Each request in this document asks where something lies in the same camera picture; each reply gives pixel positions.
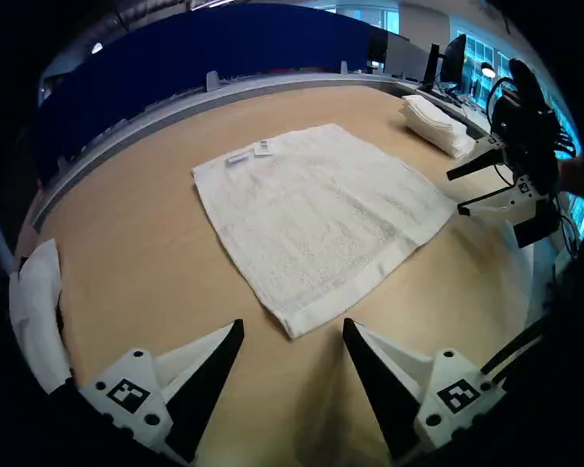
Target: computer monitor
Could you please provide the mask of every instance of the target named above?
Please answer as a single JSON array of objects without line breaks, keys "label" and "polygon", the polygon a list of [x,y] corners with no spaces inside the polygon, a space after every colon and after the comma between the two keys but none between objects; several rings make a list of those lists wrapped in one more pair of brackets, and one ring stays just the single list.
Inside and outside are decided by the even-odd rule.
[{"label": "computer monitor", "polygon": [[465,46],[467,37],[461,34],[448,44],[443,53],[442,70],[439,79],[442,83],[461,83],[463,63],[465,62]]},{"label": "computer monitor", "polygon": [[439,79],[442,83],[456,83],[458,86],[462,85],[466,43],[467,36],[461,34],[448,44],[448,47],[445,48],[443,54],[439,53],[439,46],[437,44],[431,45],[431,53],[428,55],[424,81],[422,82],[422,86],[420,86],[420,90],[426,93],[432,91],[434,81],[437,77],[437,63],[439,58],[443,58],[442,70],[439,73]]}]

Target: window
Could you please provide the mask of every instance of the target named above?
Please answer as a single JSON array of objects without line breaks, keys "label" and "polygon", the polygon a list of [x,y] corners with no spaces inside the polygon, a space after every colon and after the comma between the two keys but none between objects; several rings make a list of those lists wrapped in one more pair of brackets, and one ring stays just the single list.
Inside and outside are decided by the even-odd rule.
[{"label": "window", "polygon": [[475,83],[478,81],[480,83],[480,92],[476,93],[474,96],[474,101],[481,107],[487,106],[487,97],[493,86],[493,80],[486,77],[480,71],[480,66],[485,61],[489,65],[495,68],[494,64],[494,49],[486,45],[482,40],[474,38],[471,34],[466,33],[462,30],[457,30],[456,36],[465,34],[467,36],[467,44],[465,47],[465,59],[466,66],[465,72],[471,74],[471,82]]},{"label": "window", "polygon": [[400,13],[394,11],[383,12],[383,29],[390,33],[400,34]]},{"label": "window", "polygon": [[388,30],[390,33],[400,33],[400,14],[397,8],[379,8],[355,4],[337,6],[322,2],[305,2],[302,5],[358,19],[371,26]]}]

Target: stack of folded towels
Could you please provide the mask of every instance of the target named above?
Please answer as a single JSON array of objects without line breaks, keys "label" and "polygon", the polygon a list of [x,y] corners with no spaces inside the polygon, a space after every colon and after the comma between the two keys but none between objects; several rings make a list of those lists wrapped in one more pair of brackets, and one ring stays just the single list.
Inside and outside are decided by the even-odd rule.
[{"label": "stack of folded towels", "polygon": [[470,153],[474,141],[466,134],[466,126],[440,111],[422,96],[405,96],[400,113],[406,126],[450,156],[458,159]]}]

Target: folded towel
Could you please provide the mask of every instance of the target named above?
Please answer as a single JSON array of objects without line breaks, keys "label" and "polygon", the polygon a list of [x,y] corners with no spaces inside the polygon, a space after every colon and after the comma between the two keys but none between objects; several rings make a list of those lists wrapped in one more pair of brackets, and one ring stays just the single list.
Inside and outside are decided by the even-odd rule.
[{"label": "folded towel", "polygon": [[466,133],[466,126],[448,116],[422,96],[403,97],[400,113],[406,126],[422,138],[458,159],[470,153],[474,141]]},{"label": "folded towel", "polygon": [[192,173],[227,253],[292,338],[353,306],[455,208],[414,169],[333,124]]}]

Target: black cable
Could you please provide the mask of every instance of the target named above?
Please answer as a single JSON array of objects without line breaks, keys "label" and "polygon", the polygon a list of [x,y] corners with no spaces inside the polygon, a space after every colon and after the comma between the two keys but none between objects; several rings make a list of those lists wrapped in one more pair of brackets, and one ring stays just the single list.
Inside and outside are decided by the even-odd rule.
[{"label": "black cable", "polygon": [[487,106],[485,108],[485,111],[487,112],[487,121],[489,122],[489,125],[491,124],[491,117],[489,117],[489,103],[491,102],[491,98],[495,94],[495,91],[502,83],[511,83],[513,86],[515,85],[515,82],[512,80],[512,78],[504,76],[504,78],[498,79],[498,81],[496,81],[495,84],[491,87],[491,91],[489,91],[489,95],[487,96]]},{"label": "black cable", "polygon": [[515,184],[514,183],[509,183],[508,180],[506,180],[502,174],[500,174],[500,170],[498,169],[498,165],[497,164],[493,164],[493,168],[495,169],[495,171],[498,173],[498,176],[504,181],[504,183],[506,183],[509,187],[514,187]]},{"label": "black cable", "polygon": [[[439,90],[439,92],[441,92],[441,94],[443,94],[446,98],[450,99],[452,102],[458,102],[459,104],[461,104],[461,106],[463,105],[463,103],[456,99],[455,97],[449,96],[443,89],[441,86],[439,86],[439,81],[437,81],[437,76],[435,76],[434,78],[434,84],[437,85],[437,89]],[[463,117],[467,118],[467,114],[465,113],[465,110],[461,108],[461,111],[463,113]]]},{"label": "black cable", "polygon": [[565,214],[562,213],[562,208],[561,208],[561,204],[560,204],[560,200],[558,199],[558,193],[556,194],[556,205],[558,208],[558,213],[560,214],[560,229],[562,231],[562,239],[565,241],[565,247],[567,248],[567,252],[569,253],[569,255],[575,259],[577,257],[577,251],[575,251],[573,248],[571,248],[571,245],[569,243],[569,241],[567,240],[567,234],[565,232],[565,226],[562,225],[562,221],[566,221],[569,223],[569,226],[571,227],[571,232],[573,234],[573,240],[575,242],[575,244],[578,243],[579,241],[579,233],[577,231],[577,228],[573,225],[573,222],[571,222],[571,220],[565,216]]},{"label": "black cable", "polygon": [[[571,220],[567,216],[565,216],[564,214],[561,214],[560,217],[562,220],[569,223],[569,226],[571,227],[571,232],[573,234],[574,244],[577,244],[578,239],[579,239],[579,235],[578,235],[577,229],[573,226],[573,222],[571,222]],[[567,234],[565,232],[565,228],[562,226],[562,222],[561,222],[560,228],[562,229],[562,238],[565,240],[565,247],[567,248],[567,251],[569,252],[569,254],[571,255],[571,257],[573,259],[576,259],[578,252],[574,248],[571,248],[571,244],[567,240]]]}]

